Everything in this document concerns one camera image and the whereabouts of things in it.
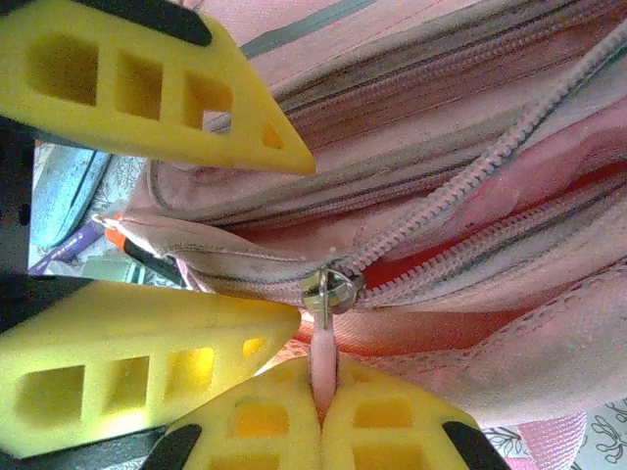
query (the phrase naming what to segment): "pink zipper pull tab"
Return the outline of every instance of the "pink zipper pull tab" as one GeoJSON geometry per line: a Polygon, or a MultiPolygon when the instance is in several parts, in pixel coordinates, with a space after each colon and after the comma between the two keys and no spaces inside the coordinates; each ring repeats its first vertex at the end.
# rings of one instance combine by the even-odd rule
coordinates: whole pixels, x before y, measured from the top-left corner
{"type": "Polygon", "coordinates": [[[310,345],[310,379],[320,427],[337,391],[339,364],[337,343],[333,333],[333,315],[329,312],[327,277],[327,269],[321,269],[318,280],[319,308],[314,316],[310,345]]]}

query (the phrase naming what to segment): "pink backpack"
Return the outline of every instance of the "pink backpack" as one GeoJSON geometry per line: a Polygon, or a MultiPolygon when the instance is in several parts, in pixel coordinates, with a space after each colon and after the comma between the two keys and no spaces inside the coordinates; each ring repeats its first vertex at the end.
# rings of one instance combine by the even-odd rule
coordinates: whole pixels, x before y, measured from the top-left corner
{"type": "MultiPolygon", "coordinates": [[[[520,424],[531,456],[512,467],[568,468],[585,411],[627,385],[625,2],[196,8],[317,174],[152,161],[111,223],[195,290],[304,306],[300,281],[328,267],[342,353],[520,424]]],[[[303,319],[274,362],[307,353],[303,319]]]]}

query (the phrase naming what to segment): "gray stripe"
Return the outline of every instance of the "gray stripe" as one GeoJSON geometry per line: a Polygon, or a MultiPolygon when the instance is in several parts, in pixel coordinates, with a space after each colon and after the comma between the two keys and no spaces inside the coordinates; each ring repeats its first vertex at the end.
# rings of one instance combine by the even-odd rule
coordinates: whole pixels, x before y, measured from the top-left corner
{"type": "Polygon", "coordinates": [[[270,52],[290,42],[294,42],[319,29],[333,24],[353,13],[372,5],[376,0],[340,0],[338,3],[312,13],[302,20],[290,23],[279,29],[267,31],[261,36],[242,46],[242,52],[247,59],[270,52]]]}

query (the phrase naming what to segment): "zipper pull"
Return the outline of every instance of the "zipper pull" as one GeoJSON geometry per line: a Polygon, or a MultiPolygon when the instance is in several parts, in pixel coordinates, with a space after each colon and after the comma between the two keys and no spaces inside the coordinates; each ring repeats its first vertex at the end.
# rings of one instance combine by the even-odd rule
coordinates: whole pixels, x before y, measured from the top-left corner
{"type": "Polygon", "coordinates": [[[350,279],[323,267],[301,281],[303,303],[313,312],[309,370],[313,403],[322,427],[338,386],[339,353],[333,332],[333,314],[344,313],[355,304],[363,278],[350,279]]]}

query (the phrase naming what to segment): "blue object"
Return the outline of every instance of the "blue object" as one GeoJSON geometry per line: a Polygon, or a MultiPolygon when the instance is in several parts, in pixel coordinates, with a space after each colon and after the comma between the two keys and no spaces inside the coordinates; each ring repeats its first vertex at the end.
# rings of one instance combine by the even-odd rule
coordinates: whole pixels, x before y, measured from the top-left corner
{"type": "Polygon", "coordinates": [[[51,248],[73,233],[110,157],[94,150],[55,146],[32,195],[31,243],[51,248]]]}

